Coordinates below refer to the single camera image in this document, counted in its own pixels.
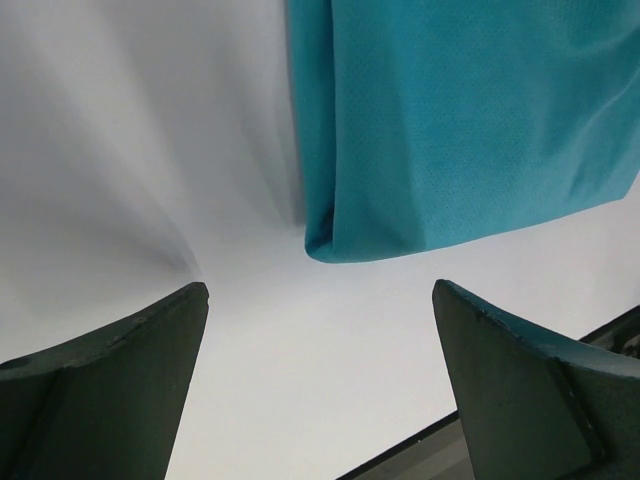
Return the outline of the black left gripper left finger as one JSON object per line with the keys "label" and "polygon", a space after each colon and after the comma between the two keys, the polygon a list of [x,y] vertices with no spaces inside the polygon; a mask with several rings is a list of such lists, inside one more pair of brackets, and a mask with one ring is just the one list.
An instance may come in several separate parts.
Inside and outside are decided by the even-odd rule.
{"label": "black left gripper left finger", "polygon": [[208,316],[193,282],[1,365],[4,479],[162,479]]}

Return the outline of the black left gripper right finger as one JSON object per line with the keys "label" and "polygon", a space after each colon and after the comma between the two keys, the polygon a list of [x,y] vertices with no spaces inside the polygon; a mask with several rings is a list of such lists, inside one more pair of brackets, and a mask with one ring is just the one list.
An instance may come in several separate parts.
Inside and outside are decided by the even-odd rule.
{"label": "black left gripper right finger", "polygon": [[637,308],[579,341],[447,280],[432,301],[476,478],[638,478]]}

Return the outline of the teal t shirt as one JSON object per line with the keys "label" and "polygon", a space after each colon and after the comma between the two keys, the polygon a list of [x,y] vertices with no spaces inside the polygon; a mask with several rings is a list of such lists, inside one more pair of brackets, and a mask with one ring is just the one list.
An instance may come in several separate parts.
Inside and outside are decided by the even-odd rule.
{"label": "teal t shirt", "polygon": [[307,254],[388,259],[623,198],[635,1],[291,1]]}

